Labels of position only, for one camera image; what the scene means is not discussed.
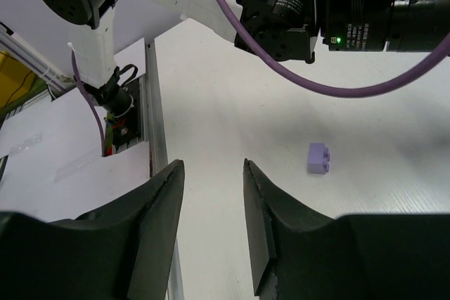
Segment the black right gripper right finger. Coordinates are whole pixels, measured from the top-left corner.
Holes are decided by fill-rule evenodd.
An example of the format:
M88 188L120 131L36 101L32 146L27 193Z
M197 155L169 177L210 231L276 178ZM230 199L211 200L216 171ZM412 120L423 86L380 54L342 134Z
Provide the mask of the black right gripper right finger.
M448 214L348 214L302 204L252 161L243 197L260 299L448 299Z

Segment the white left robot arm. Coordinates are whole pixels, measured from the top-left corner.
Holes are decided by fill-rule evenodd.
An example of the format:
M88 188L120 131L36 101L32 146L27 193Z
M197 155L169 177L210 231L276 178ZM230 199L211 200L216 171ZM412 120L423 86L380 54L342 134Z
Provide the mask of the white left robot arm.
M400 89L449 57L449 0L42 0L69 28L78 83L100 105L117 90L113 23L120 44L155 37L191 19L252 53L288 81L325 96L367 98ZM381 84L346 89L301 77L287 60L331 52L424 53L417 65Z

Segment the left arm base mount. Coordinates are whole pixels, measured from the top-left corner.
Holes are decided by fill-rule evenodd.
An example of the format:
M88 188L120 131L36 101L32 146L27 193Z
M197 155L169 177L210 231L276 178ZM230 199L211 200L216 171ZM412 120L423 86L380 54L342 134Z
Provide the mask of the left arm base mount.
M133 108L119 119L115 119L109 112L103 118L107 156L126 150L143 140L142 78L131 81L125 86L125 89L134 99Z

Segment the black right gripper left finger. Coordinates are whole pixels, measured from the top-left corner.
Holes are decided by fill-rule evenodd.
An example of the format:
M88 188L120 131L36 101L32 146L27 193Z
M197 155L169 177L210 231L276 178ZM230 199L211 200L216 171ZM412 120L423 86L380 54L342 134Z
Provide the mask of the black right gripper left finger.
M184 195L174 160L75 219L1 213L2 299L163 299Z

